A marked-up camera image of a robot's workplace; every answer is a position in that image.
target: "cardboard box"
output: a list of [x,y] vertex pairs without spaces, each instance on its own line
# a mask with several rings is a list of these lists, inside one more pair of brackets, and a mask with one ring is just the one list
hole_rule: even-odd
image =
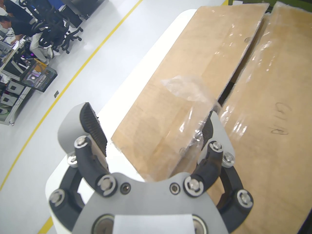
[[[215,98],[234,84],[222,121],[254,198],[235,233],[297,233],[312,205],[312,14],[277,3],[262,20],[266,8],[200,8],[112,137],[142,177],[165,179],[186,167],[170,139],[194,104],[161,80],[202,77]],[[217,203],[221,182],[208,193]]]
[[[234,166],[254,198],[235,233],[297,233],[311,209],[311,26],[312,13],[277,3],[224,105]],[[211,189],[217,200],[222,188]]]
[[[180,134],[179,128],[194,103],[174,96],[161,81],[177,75],[201,77],[217,99],[247,52],[267,7],[243,4],[197,10],[112,137],[145,180],[168,178],[193,136]],[[209,110],[197,114],[197,119],[204,120]]]

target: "black mesh chair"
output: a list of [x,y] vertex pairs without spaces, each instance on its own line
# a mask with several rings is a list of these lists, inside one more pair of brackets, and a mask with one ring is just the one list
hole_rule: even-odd
[[32,29],[40,30],[43,34],[39,41],[39,45],[48,47],[52,45],[52,49],[59,51],[59,46],[62,50],[69,54],[69,43],[78,39],[76,36],[78,32],[83,32],[82,28],[78,28],[74,32],[69,31],[69,18],[56,10],[49,2],[49,0],[25,0],[20,1],[22,6],[26,6],[34,15],[38,22],[36,22]]
[[54,7],[47,13],[44,22],[38,22],[33,25],[32,30],[40,30],[43,34],[39,40],[39,45],[47,47],[52,45],[52,49],[59,51],[59,46],[62,50],[69,54],[70,41],[82,39],[77,36],[78,32],[83,32],[82,28],[78,28],[74,32],[69,31],[69,19]]

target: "khaki pants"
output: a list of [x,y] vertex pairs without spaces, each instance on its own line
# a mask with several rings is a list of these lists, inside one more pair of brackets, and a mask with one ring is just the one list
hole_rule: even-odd
[[41,62],[46,63],[47,62],[46,57],[48,56],[48,50],[39,47],[39,40],[40,40],[41,36],[42,36],[42,33],[37,33],[37,34],[34,34],[30,38],[31,39],[31,43],[30,43],[29,50],[31,52],[33,52],[34,55],[37,56],[37,58]]

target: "man in black shirt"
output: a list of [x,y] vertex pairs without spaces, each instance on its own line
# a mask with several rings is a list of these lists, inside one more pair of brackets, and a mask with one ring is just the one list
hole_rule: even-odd
[[29,23],[32,20],[32,16],[27,11],[11,0],[0,0],[0,7],[4,9],[10,17],[14,17],[19,21]]
[[29,50],[33,52],[40,61],[48,65],[50,59],[54,57],[51,47],[48,49],[39,47],[39,40],[42,36],[42,32],[40,32],[40,30],[35,32],[32,31],[32,25],[30,25],[29,23],[18,20],[10,20],[8,17],[0,15],[0,24],[5,29],[13,29],[15,34],[15,40],[11,42],[11,45],[14,44],[16,41],[21,40],[23,36],[27,36],[31,38]]

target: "yellow floor line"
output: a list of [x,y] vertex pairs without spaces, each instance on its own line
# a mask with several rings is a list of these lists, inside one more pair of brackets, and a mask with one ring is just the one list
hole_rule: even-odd
[[47,234],[50,228],[53,226],[52,217],[50,216],[46,223],[43,225],[38,234]]
[[30,134],[29,138],[27,139],[27,141],[25,142],[25,144],[23,145],[22,149],[19,151],[19,154],[17,155],[17,157],[15,158],[12,166],[10,167],[7,175],[5,176],[1,186],[0,186],[0,191],[2,190],[4,184],[6,183],[13,167],[15,166],[16,162],[18,161],[20,155],[22,154],[22,152],[24,151],[24,149],[26,148],[26,146],[28,145],[29,141],[32,139],[32,137],[34,136],[34,134],[36,133],[36,131],[38,130],[38,128],[40,127],[40,125],[42,124],[42,122],[45,120],[45,118],[48,116],[48,114],[51,112],[51,110],[53,109],[53,107],[56,105],[56,103],[60,100],[60,98],[63,96],[63,94],[66,92],[66,90],[69,88],[69,86],[72,84],[72,82],[76,79],[76,77],[79,75],[79,73],[85,68],[85,66],[87,66],[87,64],[90,62],[90,60],[95,56],[95,54],[99,51],[99,49],[106,43],[106,41],[115,33],[115,31],[120,27],[120,25],[129,17],[129,15],[139,6],[139,4],[142,2],[143,0],[139,0],[136,5],[134,5],[134,7],[122,18],[122,20],[114,27],[114,29],[108,34],[108,36],[100,43],[100,45],[95,49],[95,51],[90,55],[90,57],[85,61],[85,63],[80,67],[80,69],[76,72],[76,74],[71,78],[71,80],[67,83],[67,85],[65,86],[65,88],[61,91],[61,93],[56,97],[56,99],[54,100],[54,102],[52,103],[52,105],[50,106],[50,108],[47,110],[47,112],[45,113],[45,115],[42,117],[42,119],[39,121],[39,123],[37,124],[37,126],[35,127],[35,129],[32,131],[32,133]]
[[222,5],[229,5],[229,0],[225,0]]

